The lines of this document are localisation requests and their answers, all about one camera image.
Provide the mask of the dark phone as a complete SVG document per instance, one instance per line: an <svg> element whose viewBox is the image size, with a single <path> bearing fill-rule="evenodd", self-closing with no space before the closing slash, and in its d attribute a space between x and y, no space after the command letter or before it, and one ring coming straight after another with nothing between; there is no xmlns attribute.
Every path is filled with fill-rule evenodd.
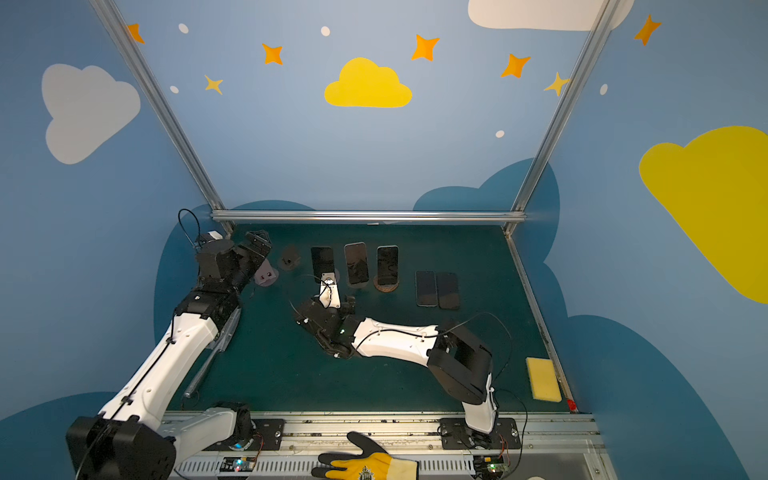
<svg viewBox="0 0 768 480"><path fill-rule="evenodd" d="M399 283L399 248L396 245L377 248L376 281L382 287L394 287Z"/></svg>

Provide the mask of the green phone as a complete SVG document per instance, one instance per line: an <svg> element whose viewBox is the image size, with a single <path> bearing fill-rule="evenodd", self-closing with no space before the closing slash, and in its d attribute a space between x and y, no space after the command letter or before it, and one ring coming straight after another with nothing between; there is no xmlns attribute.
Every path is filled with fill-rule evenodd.
<svg viewBox="0 0 768 480"><path fill-rule="evenodd" d="M433 308L438 306L437 281L434 271L417 271L415 273L416 304L419 307Z"/></svg>

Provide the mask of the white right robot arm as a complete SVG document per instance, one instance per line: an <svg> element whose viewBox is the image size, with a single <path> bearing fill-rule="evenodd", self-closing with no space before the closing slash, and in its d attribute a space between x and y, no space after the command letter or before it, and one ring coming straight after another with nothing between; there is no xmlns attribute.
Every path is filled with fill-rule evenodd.
<svg viewBox="0 0 768 480"><path fill-rule="evenodd" d="M294 309L294 321L334 358L386 357L427 368L445 392L462 403L469 429L493 431L498 417L493 355L464 325L384 323L357 314L352 296L339 302L314 296Z"/></svg>

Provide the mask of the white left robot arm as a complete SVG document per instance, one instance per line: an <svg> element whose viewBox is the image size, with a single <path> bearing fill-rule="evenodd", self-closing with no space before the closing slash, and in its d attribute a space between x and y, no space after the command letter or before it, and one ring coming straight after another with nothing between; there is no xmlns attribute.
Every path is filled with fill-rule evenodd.
<svg viewBox="0 0 768 480"><path fill-rule="evenodd" d="M243 449L254 435L249 409L224 403L175 426L163 417L197 358L231 342L242 313L241 294L267 260L263 230L242 242L209 234L196 254L196 286L174 309L168 330L123 389L93 417L66 432L78 479L167 479L189 457L216 444Z"/></svg>

